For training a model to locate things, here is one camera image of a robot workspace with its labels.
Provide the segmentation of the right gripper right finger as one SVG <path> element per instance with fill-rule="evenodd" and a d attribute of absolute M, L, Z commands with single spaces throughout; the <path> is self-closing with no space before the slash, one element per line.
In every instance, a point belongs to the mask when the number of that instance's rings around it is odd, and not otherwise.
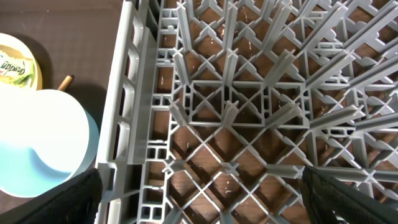
<path fill-rule="evenodd" d="M 397 223 L 397 209 L 349 187 L 314 167 L 304 168 L 301 193 L 311 223 Z"/>

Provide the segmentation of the wooden chopstick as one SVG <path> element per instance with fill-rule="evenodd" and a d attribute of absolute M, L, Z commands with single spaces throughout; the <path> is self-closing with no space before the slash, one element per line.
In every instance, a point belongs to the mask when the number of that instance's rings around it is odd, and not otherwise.
<path fill-rule="evenodd" d="M 71 84 L 71 82 L 74 80 L 74 75 L 67 75 L 63 82 L 60 84 L 60 86 L 57 88 L 57 90 L 60 91 L 65 91 Z"/>

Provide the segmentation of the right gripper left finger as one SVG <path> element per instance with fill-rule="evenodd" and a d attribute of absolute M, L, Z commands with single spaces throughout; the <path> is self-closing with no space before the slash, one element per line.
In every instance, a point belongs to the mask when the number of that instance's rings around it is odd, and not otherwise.
<path fill-rule="evenodd" d="M 95 221 L 102 193 L 100 173 L 91 168 L 1 214 L 1 224 L 91 224 Z"/>

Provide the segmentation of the yellow plate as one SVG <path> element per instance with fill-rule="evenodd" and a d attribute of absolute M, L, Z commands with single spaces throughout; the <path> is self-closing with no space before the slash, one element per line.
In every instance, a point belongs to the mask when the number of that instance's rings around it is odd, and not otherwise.
<path fill-rule="evenodd" d="M 28 48 L 28 46 L 26 46 L 26 44 L 23 43 L 21 40 L 13 37 L 11 35 L 4 34 L 4 33 L 1 33 L 1 45 L 9 45 L 9 46 L 21 45 L 21 46 L 24 46 L 24 47 Z M 36 62 L 36 66 L 37 66 L 37 69 L 36 69 L 36 71 L 37 71 L 37 83 L 36 83 L 36 86 L 35 86 L 36 89 L 33 89 L 33 90 L 41 90 L 42 89 L 42 72 L 41 72 L 40 66 L 39 66 L 38 62 L 36 61 L 36 59 L 35 59 L 35 62 Z M 19 88 L 19 87 L 14 87 L 14 86 L 10 86 L 10 85 L 1 83 L 1 89 L 5 89 L 5 88 Z"/>

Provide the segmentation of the light blue bowl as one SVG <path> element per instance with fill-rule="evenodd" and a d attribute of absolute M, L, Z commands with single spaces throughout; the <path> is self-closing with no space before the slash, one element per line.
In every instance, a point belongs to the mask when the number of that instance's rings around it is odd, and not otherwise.
<path fill-rule="evenodd" d="M 1 85 L 1 190 L 30 198 L 87 170 L 99 130 L 93 117 L 60 90 Z"/>

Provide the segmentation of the green orange snack wrapper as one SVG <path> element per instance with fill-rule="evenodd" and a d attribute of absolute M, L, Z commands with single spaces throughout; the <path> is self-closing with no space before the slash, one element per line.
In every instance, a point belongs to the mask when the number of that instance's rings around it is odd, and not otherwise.
<path fill-rule="evenodd" d="M 23 89 L 36 89 L 37 66 L 30 50 L 17 45 L 1 45 L 1 83 Z"/>

